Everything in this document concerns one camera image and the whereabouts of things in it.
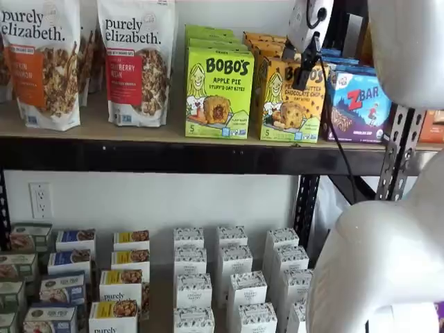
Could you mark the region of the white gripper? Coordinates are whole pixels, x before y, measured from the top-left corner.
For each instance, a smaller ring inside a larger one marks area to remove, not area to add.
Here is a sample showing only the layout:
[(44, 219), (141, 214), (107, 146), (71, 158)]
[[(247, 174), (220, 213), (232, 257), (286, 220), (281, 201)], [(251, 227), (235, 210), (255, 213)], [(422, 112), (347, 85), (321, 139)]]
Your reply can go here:
[(321, 58), (321, 46), (332, 16), (334, 1), (297, 0), (289, 20), (282, 59), (300, 62), (294, 73), (292, 88), (304, 89), (314, 66)]

